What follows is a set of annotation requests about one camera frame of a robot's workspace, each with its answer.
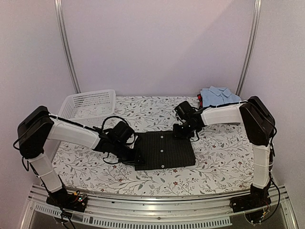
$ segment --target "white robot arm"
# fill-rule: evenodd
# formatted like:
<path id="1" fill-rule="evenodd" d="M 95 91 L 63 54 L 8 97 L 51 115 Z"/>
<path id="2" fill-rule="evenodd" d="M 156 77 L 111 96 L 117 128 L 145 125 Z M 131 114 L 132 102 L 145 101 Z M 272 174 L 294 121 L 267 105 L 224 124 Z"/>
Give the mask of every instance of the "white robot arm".
<path id="1" fill-rule="evenodd" d="M 196 111 L 187 101 L 175 108 L 182 125 L 174 124 L 173 134 L 177 138 L 192 137 L 194 132 L 213 124 L 243 123 L 254 153 L 254 178 L 251 194 L 231 199 L 234 212 L 262 207 L 270 204 L 270 170 L 273 164 L 272 139 L 276 134 L 275 120 L 257 96 L 235 104 L 224 104 Z"/>
<path id="2" fill-rule="evenodd" d="M 47 139 L 61 140 L 86 146 L 94 151 L 112 153 L 118 157 L 118 162 L 126 165 L 145 163 L 139 151 L 128 147 L 127 140 L 132 137 L 134 130 L 126 121 L 120 121 L 112 129 L 102 129 L 62 119 L 50 114 L 44 106 L 38 107 L 18 126 L 19 138 L 14 145 L 19 142 L 19 148 L 16 149 L 20 151 L 22 159 L 28 160 L 36 176 L 42 180 L 49 193 L 47 203 L 82 212 L 86 207 L 86 202 L 71 201 L 75 196 L 67 192 L 44 154 L 43 146 Z"/>

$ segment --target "white arm segment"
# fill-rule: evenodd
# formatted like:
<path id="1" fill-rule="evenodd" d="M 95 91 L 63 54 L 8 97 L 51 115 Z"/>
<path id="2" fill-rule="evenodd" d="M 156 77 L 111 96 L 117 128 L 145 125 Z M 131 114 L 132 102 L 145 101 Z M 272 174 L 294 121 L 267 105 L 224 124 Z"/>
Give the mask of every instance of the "white arm segment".
<path id="1" fill-rule="evenodd" d="M 242 123 L 243 119 L 239 111 L 241 105 L 233 104 L 205 109 L 201 114 L 204 125 Z"/>
<path id="2" fill-rule="evenodd" d="M 54 122 L 54 125 L 48 135 L 48 139 L 70 142 L 88 147 L 89 149 L 94 149 L 100 141 L 97 132 L 54 118 L 51 118 L 51 120 Z"/>
<path id="3" fill-rule="evenodd" d="M 51 118 L 54 122 L 52 129 L 48 135 L 48 139 L 61 140 L 65 142 L 75 143 L 94 149 L 100 137 L 97 132 L 84 129 L 82 127 L 72 125 L 57 119 Z M 29 159 L 38 176 L 45 183 L 46 188 L 51 192 L 56 192 L 62 188 L 61 180 L 56 174 L 51 162 L 46 154 L 39 154 L 38 157 Z"/>
<path id="4" fill-rule="evenodd" d="M 217 108 L 207 108 L 202 114 L 204 125 L 243 123 L 239 107 L 233 104 Z M 256 146 L 252 144 L 254 154 L 253 186 L 263 189 L 269 183 L 270 146 Z"/>
<path id="5" fill-rule="evenodd" d="M 29 159 L 29 162 L 38 173 L 38 177 L 44 182 L 46 188 L 51 193 L 62 188 L 61 180 L 46 154 L 39 154 L 39 156 Z"/>
<path id="6" fill-rule="evenodd" d="M 253 186 L 263 189 L 269 183 L 270 146 L 256 146 L 252 144 L 254 154 Z"/>

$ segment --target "red object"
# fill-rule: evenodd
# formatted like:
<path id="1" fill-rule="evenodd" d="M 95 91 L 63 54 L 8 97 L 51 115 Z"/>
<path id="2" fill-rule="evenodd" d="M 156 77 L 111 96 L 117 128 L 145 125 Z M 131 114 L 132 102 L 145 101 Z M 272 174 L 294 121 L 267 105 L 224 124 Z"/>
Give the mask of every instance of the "red object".
<path id="1" fill-rule="evenodd" d="M 198 98 L 198 100 L 200 102 L 200 107 L 199 108 L 202 108 L 202 96 L 201 96 L 201 94 L 198 94 L 197 98 Z"/>

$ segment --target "light blue shirt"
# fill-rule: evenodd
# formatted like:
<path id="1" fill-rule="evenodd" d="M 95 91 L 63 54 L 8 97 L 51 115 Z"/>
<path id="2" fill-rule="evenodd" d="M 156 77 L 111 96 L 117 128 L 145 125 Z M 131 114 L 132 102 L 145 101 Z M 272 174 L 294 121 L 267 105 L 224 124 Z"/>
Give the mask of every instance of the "light blue shirt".
<path id="1" fill-rule="evenodd" d="M 203 107 L 230 104 L 241 101 L 241 98 L 233 94 L 227 87 L 203 88 L 200 91 L 203 100 Z"/>

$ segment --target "metal frame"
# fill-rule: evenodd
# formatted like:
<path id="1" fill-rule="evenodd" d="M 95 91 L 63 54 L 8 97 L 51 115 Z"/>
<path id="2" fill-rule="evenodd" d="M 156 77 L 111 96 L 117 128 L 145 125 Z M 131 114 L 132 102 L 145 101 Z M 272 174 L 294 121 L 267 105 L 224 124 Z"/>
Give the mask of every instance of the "metal frame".
<path id="1" fill-rule="evenodd" d="M 57 15 L 57 21 L 58 21 L 58 26 L 59 26 L 59 32 L 61 34 L 61 41 L 62 41 L 62 46 L 65 52 L 65 57 L 67 60 L 67 65 L 70 73 L 70 77 L 73 83 L 73 87 L 76 93 L 81 93 L 81 88 L 78 83 L 78 79 L 76 76 L 76 72 L 74 69 L 74 64 L 71 56 L 71 51 L 69 48 L 69 43 L 68 43 L 68 38 L 67 38 L 67 32 L 66 32 L 66 27 L 65 27 L 65 22 L 63 19 L 63 11 L 62 11 L 62 4 L 61 0 L 54 0 L 55 2 L 55 10 L 56 10 L 56 15 Z"/>
<path id="2" fill-rule="evenodd" d="M 281 204 L 289 229 L 297 229 L 295 216 L 284 186 L 280 186 Z M 72 221 L 90 226 L 103 228 L 137 228 L 137 229 L 174 229 L 180 228 L 215 228 L 218 222 L 226 220 L 230 225 L 230 216 L 244 214 L 233 213 L 230 208 L 230 198 L 248 194 L 249 191 L 235 193 L 187 197 L 131 197 L 125 195 L 98 193 L 88 194 L 88 206 L 84 213 L 73 212 Z M 277 204 L 278 193 L 274 186 L 269 189 L 272 206 Z M 22 229 L 27 229 L 33 210 L 58 218 L 60 209 L 46 204 L 48 193 L 42 186 L 33 185 L 29 194 L 30 205 L 25 216 Z"/>
<path id="3" fill-rule="evenodd" d="M 238 86 L 236 89 L 236 95 L 240 96 L 244 87 L 244 82 L 246 80 L 251 56 L 252 56 L 252 51 L 254 48 L 254 42 L 256 38 L 256 33 L 257 33 L 257 28 L 258 28 L 258 23 L 259 23 L 259 16 L 261 13 L 261 5 L 262 5 L 262 0 L 255 0 L 254 4 L 254 12 L 253 12 L 253 20 L 252 20 L 252 27 L 251 27 L 251 33 L 250 33 L 250 38 L 249 38 L 249 43 L 248 43 L 248 48 L 247 48 L 247 53 L 246 57 L 244 60 L 243 68 L 242 68 L 242 73 L 238 82 Z"/>

